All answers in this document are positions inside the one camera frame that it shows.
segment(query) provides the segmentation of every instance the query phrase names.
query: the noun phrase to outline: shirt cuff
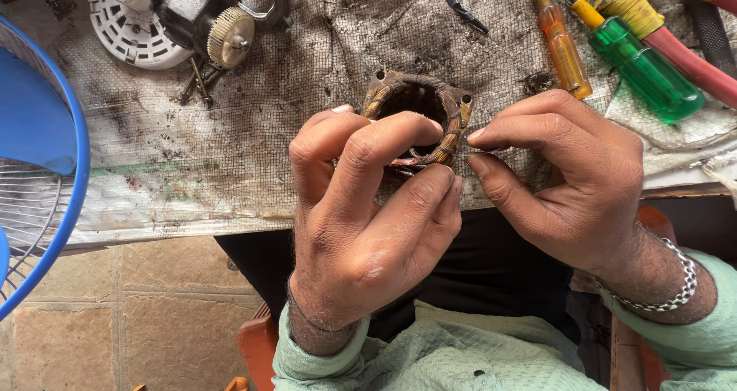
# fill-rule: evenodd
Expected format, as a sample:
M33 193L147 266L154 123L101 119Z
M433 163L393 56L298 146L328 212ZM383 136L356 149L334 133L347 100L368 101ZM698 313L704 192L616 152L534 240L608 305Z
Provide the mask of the shirt cuff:
M701 358L699 355L708 354L711 357L708 359L713 359L718 358L720 352L728 359L730 357L727 354L733 353L737 347L737 272L714 256L683 247L680 249L706 269L714 279L716 306L705 318L686 325L652 322L631 312L601 290L604 304L625 325L648 339L649 343L655 342L655 348L659 349L651 347L653 350L660 350L670 359L694 365L698 364Z
M353 338L336 355L316 356L304 352L292 339L289 306L287 303L279 317L279 342L276 344L273 360L273 369L277 377L304 381L343 376L356 368L369 331L370 317L364 317L358 322Z

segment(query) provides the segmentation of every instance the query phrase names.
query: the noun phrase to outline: woven tarp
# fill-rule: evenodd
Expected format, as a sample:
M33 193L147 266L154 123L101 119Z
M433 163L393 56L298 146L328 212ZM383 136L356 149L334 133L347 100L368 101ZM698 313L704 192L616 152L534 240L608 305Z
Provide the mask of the woven tarp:
M471 91L469 131L528 97L546 76L558 85L534 0L461 2L489 27L488 36L445 0L292 0L294 26L257 33L243 69L218 80L211 109L198 97L186 106L173 101L189 79L188 65L153 72L110 55L91 27L87 0L18 0L0 12L57 61L86 114L92 172L70 239L80 247L288 228L296 204L289 142L315 112L345 103L359 109L376 69L437 76ZM677 36L697 45L678 0L653 4ZM652 142L659 158L650 171L699 159L737 128L734 111L721 105L684 129L641 112L626 88L613 100L619 76L588 46L588 29L568 10L566 23L594 88L585 101ZM725 16L725 25L735 38L734 17ZM707 126L699 126L701 116ZM689 152L696 148L699 155ZM681 156L677 165L672 151ZM510 149L501 157L532 187L550 169L533 151ZM464 166L456 162L466 177L462 207L491 206Z

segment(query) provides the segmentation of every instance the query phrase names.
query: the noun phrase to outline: metal wire grille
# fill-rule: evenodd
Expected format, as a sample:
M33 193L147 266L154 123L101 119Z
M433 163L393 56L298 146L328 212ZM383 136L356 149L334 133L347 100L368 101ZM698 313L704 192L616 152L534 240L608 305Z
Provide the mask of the metal wire grille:
M56 233L74 177L0 158L0 226L10 244L2 304L27 279Z

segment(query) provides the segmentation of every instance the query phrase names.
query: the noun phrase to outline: red hose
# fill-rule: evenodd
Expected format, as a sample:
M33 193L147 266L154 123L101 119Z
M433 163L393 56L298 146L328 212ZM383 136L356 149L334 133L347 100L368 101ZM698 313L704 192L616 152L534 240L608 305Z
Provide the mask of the red hose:
M695 55L668 28L653 31L643 38L643 43L659 51L691 83L725 105L737 108L737 80Z
M737 0L711 0L711 3L732 14L737 14Z

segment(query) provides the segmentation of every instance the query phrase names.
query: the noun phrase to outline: silver bracelet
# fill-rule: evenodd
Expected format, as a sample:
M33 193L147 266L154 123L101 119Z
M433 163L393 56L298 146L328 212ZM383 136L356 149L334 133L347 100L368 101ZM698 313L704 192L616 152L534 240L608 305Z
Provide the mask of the silver bracelet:
M599 283L598 280L596 280L596 277L594 280L596 281L596 284L598 284L599 288L602 289L604 292L607 292L608 294L611 294L613 298L616 300L624 303L625 305L631 306L632 308L636 309L642 309L643 311L657 311L657 312L664 312L664 311L672 311L673 309L678 308L679 306L685 304L688 302L689 299L691 299L694 296L694 292L696 292L696 264L693 260L688 258L681 250L673 245L673 243L668 240L667 238L663 238L663 241L666 242L666 245L668 248L670 248L676 255L678 256L678 259L681 260L681 264L683 264L683 271L686 273L686 277L683 278L683 280L686 282L686 284L681 288L681 292L676 295L674 299L671 299L665 303L661 303L658 305L655 304L647 304L647 303L640 303L640 302L632 302L629 299L626 299L625 297L620 296L619 294L616 294L615 292L612 292L611 290L604 287L601 283Z

